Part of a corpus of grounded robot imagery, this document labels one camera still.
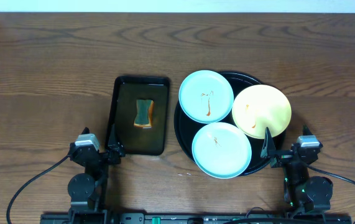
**light blue plate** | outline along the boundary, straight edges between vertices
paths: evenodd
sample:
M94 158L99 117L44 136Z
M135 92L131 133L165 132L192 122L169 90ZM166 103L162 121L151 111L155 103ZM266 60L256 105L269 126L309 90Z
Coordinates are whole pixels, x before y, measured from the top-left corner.
M228 179L242 174L249 166L252 147L239 128L228 123L212 123L201 128L192 142L198 167L212 177Z
M222 75L201 70L187 76L178 92L184 113L192 120L210 124L221 121L231 111L234 93Z

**pale yellow plate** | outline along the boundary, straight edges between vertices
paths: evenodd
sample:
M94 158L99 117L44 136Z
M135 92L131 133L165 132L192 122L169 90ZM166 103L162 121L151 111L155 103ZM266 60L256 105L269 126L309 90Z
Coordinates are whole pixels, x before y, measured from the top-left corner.
M244 89L233 104L235 125L252 138L264 139L266 127L269 127L272 137L281 134L288 127L291 116L288 98L268 85Z

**white wall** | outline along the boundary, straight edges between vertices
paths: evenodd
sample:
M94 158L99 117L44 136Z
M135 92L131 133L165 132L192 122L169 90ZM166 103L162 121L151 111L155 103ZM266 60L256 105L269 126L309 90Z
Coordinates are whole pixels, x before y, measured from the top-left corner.
M355 0L0 0L0 12L355 12Z

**wood grain surface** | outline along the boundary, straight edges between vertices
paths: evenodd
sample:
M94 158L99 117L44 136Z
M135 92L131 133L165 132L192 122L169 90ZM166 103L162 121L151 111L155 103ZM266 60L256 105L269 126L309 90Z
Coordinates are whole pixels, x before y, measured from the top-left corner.
M173 129L177 93L196 70L247 72L280 88L293 117L285 147L306 123L324 144L315 167L355 180L355 14L0 13L0 223L18 188L59 161L87 126L104 143L111 95L123 74L171 80L166 148L127 156L110 171L119 211L246 213L286 208L282 169L207 176ZM14 223L70 208L70 161L30 184ZM355 186L332 179L331 212L355 219Z

